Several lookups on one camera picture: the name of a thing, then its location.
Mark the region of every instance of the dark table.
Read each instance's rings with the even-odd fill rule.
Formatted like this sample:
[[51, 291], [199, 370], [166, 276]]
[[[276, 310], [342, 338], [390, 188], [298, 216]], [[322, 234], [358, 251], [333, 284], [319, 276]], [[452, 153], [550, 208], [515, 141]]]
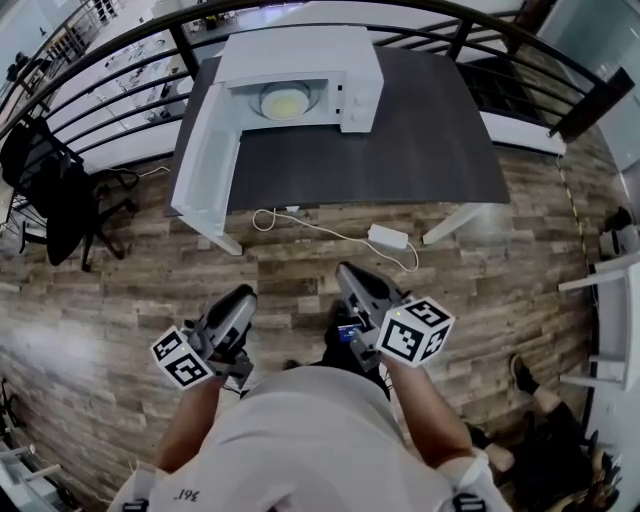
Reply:
[[[509, 202], [493, 144], [454, 62], [429, 52], [376, 53], [385, 83], [371, 133], [343, 134], [338, 126], [243, 133], [229, 212], [331, 203], [471, 203], [425, 236], [425, 243], [433, 243], [483, 204]], [[219, 60], [202, 63], [189, 98], [165, 204], [170, 216], [178, 215], [170, 205], [173, 188]]]

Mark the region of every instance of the shoe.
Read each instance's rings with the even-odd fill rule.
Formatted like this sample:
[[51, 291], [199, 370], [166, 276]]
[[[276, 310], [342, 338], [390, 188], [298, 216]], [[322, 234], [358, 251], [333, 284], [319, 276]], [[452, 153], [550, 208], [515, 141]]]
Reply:
[[467, 430], [469, 431], [469, 435], [471, 436], [471, 442], [473, 443], [473, 446], [484, 450], [491, 444], [491, 440], [487, 437], [487, 435], [481, 428], [478, 428], [466, 422], [465, 425], [467, 426]]
[[535, 390], [538, 389], [539, 384], [533, 380], [531, 371], [518, 354], [514, 355], [509, 361], [509, 370], [516, 383], [516, 387], [520, 391], [533, 395]]

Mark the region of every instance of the white cable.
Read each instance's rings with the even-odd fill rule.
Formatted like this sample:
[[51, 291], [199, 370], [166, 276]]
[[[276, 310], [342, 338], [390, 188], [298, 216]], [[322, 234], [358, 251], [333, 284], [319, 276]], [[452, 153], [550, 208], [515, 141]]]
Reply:
[[[268, 213], [269, 215], [272, 216], [271, 225], [269, 227], [261, 228], [256, 224], [256, 217], [260, 213]], [[413, 251], [413, 255], [416, 257], [416, 266], [414, 268], [411, 268], [411, 269], [405, 267], [397, 259], [392, 258], [391, 256], [387, 256], [386, 254], [382, 254], [378, 249], [376, 249], [373, 245], [371, 245], [366, 240], [361, 240], [359, 238], [349, 238], [348, 236], [341, 235], [340, 233], [336, 233], [335, 231], [331, 231], [330, 229], [322, 228], [320, 226], [314, 226], [313, 224], [309, 224], [309, 223], [307, 223], [307, 222], [305, 222], [303, 220], [300, 220], [300, 219], [298, 219], [296, 217], [293, 217], [291, 215], [284, 215], [282, 213], [276, 213], [276, 209], [275, 208], [273, 210], [265, 210], [264, 208], [260, 208], [259, 210], [256, 210], [253, 213], [253, 219], [252, 219], [253, 227], [256, 228], [258, 231], [263, 231], [263, 232], [270, 231], [276, 225], [276, 218], [278, 218], [278, 217], [280, 217], [282, 219], [293, 220], [293, 221], [297, 222], [298, 224], [302, 224], [303, 226], [306, 226], [308, 228], [316, 229], [318, 231], [323, 231], [324, 233], [329, 233], [329, 234], [331, 234], [333, 236], [337, 236], [338, 238], [342, 238], [343, 240], [348, 240], [349, 242], [357, 242], [359, 244], [364, 244], [369, 249], [371, 249], [373, 252], [375, 252], [378, 256], [380, 256], [380, 257], [382, 257], [382, 258], [384, 258], [386, 260], [393, 261], [396, 265], [398, 265], [405, 272], [415, 272], [420, 267], [420, 258], [418, 257], [418, 253], [416, 252], [415, 247], [413, 245], [411, 245], [410, 243], [408, 243], [408, 245], [409, 245], [409, 247], [411, 247], [411, 250]]]
[[[130, 171], [130, 169], [126, 169], [124, 167], [105, 167], [105, 171]], [[153, 174], [158, 171], [167, 171], [171, 172], [171, 169], [167, 169], [164, 165], [160, 167], [156, 167], [153, 171], [145, 172], [144, 174], [138, 174], [139, 178], [144, 178], [145, 176], [149, 176], [149, 174]]]

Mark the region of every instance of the wooden floor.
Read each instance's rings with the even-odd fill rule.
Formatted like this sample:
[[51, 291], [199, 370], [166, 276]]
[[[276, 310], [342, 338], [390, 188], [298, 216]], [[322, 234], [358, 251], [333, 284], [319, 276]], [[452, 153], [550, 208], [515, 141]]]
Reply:
[[[0, 291], [0, 370], [28, 424], [18, 441], [34, 442], [46, 461], [61, 463], [70, 488], [90, 509], [104, 510], [96, 497], [109, 500], [136, 459], [152, 459], [179, 396], [151, 361], [149, 345], [158, 334], [197, 315], [208, 298], [249, 283], [259, 293], [249, 342], [252, 380], [289, 358], [313, 361], [339, 295], [335, 267], [345, 259], [378, 268], [452, 311], [458, 321], [429, 372], [468, 421], [490, 431], [513, 427], [531, 404], [513, 389], [509, 356], [523, 354], [555, 388], [560, 372], [586, 361], [591, 319], [586, 296], [556, 291], [558, 282], [585, 275], [585, 257], [555, 160], [497, 151], [511, 204], [421, 247], [414, 274], [358, 244], [286, 221], [259, 233], [251, 212], [228, 219], [228, 231], [246, 249], [230, 256], [180, 220], [163, 217], [166, 173], [143, 179], [132, 221], [123, 214], [110, 224], [126, 259], [116, 261], [97, 245], [90, 274], [80, 272], [78, 253], [54, 268], [41, 247], [20, 256], [15, 238], [5, 236], [0, 281], [23, 285], [21, 293]], [[571, 146], [562, 165], [595, 260], [598, 230], [625, 204], [619, 179], [593, 133]], [[332, 206], [300, 215], [352, 237], [381, 223], [409, 232], [418, 247], [420, 235], [454, 207]], [[583, 391], [560, 392], [579, 412]], [[222, 410], [236, 400], [227, 393]]]

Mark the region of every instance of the railing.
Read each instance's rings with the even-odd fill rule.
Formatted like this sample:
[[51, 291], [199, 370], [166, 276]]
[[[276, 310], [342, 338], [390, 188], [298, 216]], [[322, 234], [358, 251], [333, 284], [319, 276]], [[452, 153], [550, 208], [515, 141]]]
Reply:
[[[111, 6], [114, 13], [122, 9], [120, 0], [113, 0]], [[7, 81], [0, 87], [0, 125], [11, 118], [17, 107], [24, 104], [25, 97], [29, 99], [40, 85], [55, 78], [60, 71], [84, 55], [98, 33], [100, 16], [106, 15], [104, 12], [98, 13], [95, 0], [82, 0], [40, 45], [20, 70], [14, 83]], [[38, 73], [42, 61], [48, 63], [48, 68]], [[49, 110], [46, 100], [41, 101], [39, 107], [43, 111]]]
[[[376, 3], [373, 0], [358, 1], [364, 3]], [[500, 80], [501, 83], [517, 85], [527, 91], [530, 91], [531, 93], [528, 96], [522, 97], [506, 92], [502, 89], [498, 89], [496, 91], [489, 90], [478, 85], [469, 85], [474, 96], [490, 97], [497, 95], [501, 98], [501, 101], [510, 104], [521, 104], [535, 109], [536, 111], [544, 112], [545, 116], [538, 121], [538, 124], [548, 126], [550, 135], [559, 133], [566, 142], [572, 141], [587, 130], [633, 87], [633, 82], [623, 70], [618, 71], [610, 80], [604, 81], [544, 41], [520, 29], [516, 25], [505, 22], [501, 19], [516, 15], [517, 12], [515, 11], [497, 13], [497, 15], [492, 16], [490, 14], [484, 14], [473, 9], [462, 7], [458, 4], [441, 0], [385, 0], [384, 2], [377, 3], [430, 11], [449, 16], [452, 19], [420, 29], [370, 24], [348, 24], [365, 26], [372, 33], [379, 32], [395, 34], [395, 36], [390, 39], [376, 43], [382, 46], [396, 45], [398, 43], [403, 44], [403, 42], [406, 42], [410, 38], [411, 42], [406, 45], [406, 51], [430, 51], [432, 53], [444, 55], [447, 58], [456, 61], [463, 49], [466, 48], [481, 51], [508, 62], [509, 65], [515, 66], [519, 73], [512, 75], [497, 72], [492, 69], [479, 67], [475, 63], [459, 63], [459, 66], [462, 71], [472, 70], [482, 75], [491, 76], [492, 79]], [[184, 30], [183, 24], [212, 15], [221, 15], [222, 13], [227, 13], [232, 10], [266, 5], [269, 5], [269, 2], [266, 0], [213, 0], [189, 9], [184, 9], [166, 16], [155, 18], [129, 32], [115, 37], [108, 43], [103, 44], [80, 58], [73, 65], [63, 70], [59, 76], [36, 91], [20, 111], [13, 115], [11, 119], [2, 126], [0, 129], [0, 140], [2, 140], [9, 133], [11, 128], [21, 119], [28, 119], [28, 116], [34, 112], [34, 109], [36, 109], [38, 105], [47, 105], [48, 100], [52, 95], [79, 73], [101, 62], [103, 59], [113, 55], [114, 53], [163, 31], [168, 31], [171, 34], [175, 47], [147, 56], [139, 62], [125, 66], [122, 69], [101, 78], [95, 83], [86, 84], [86, 87], [55, 106], [55, 108], [49, 109], [49, 107], [47, 107], [49, 110], [43, 115], [46, 119], [51, 119], [59, 112], [67, 109], [73, 102], [82, 98], [84, 95], [91, 93], [91, 91], [96, 88], [101, 87], [118, 77], [144, 69], [146, 66], [152, 65], [153, 63], [160, 62], [165, 59], [171, 59], [176, 55], [179, 55], [182, 60], [180, 69], [174, 70], [167, 76], [151, 80], [148, 83], [138, 84], [133, 88], [124, 90], [121, 94], [107, 98], [101, 104], [88, 108], [85, 111], [74, 115], [73, 118], [59, 126], [54, 127], [54, 133], [57, 133], [58, 136], [60, 136], [59, 134], [62, 130], [68, 129], [75, 123], [87, 118], [96, 111], [108, 108], [109, 105], [120, 102], [123, 99], [129, 98], [143, 91], [170, 84], [187, 76], [195, 78], [198, 73], [199, 63], [194, 54], [194, 50], [222, 43], [226, 41], [231, 34], [226, 33], [197, 43], [191, 43], [189, 42], [189, 37]], [[346, 23], [320, 23], [309, 25], [345, 24]], [[495, 33], [489, 36], [481, 36], [476, 39], [473, 38], [474, 34], [487, 30]], [[508, 39], [511, 42], [515, 41], [517, 43], [515, 46], [522, 48], [520, 48], [520, 51], [517, 53], [507, 53], [486, 44], [482, 44], [483, 42], [494, 41], [500, 38]], [[530, 55], [524, 51], [525, 47], [532, 49], [538, 57], [542, 56], [543, 61], [539, 62], [532, 59]], [[569, 81], [566, 77], [562, 76], [561, 71], [554, 71], [550, 69], [556, 65], [556, 63], [560, 63], [561, 65], [571, 69], [574, 73], [577, 73], [590, 82], [592, 87], [582, 89]], [[536, 77], [543, 79], [543, 83], [538, 79], [535, 81], [524, 79], [520, 76], [520, 72], [524, 74], [525, 71], [526, 74], [533, 74]], [[120, 113], [119, 115], [115, 115], [106, 121], [96, 123], [79, 133], [75, 133], [70, 138], [67, 138], [67, 140], [63, 140], [63, 142], [66, 144], [74, 143], [75, 151], [78, 154], [83, 154], [117, 139], [167, 123], [180, 121], [183, 117], [183, 114], [180, 112], [165, 114], [159, 117], [156, 116], [156, 118], [151, 122], [146, 122], [139, 126], [113, 133], [89, 144], [77, 144], [77, 141], [111, 124], [122, 122], [124, 119], [153, 109], [167, 107], [173, 103], [185, 101], [188, 97], [189, 93], [170, 94], [167, 97], [154, 100], [150, 103]], [[487, 109], [492, 111], [492, 109], [495, 110], [495, 107], [487, 107]], [[519, 117], [514, 114], [513, 111], [510, 111], [510, 109], [498, 109], [497, 113], [512, 117]]]

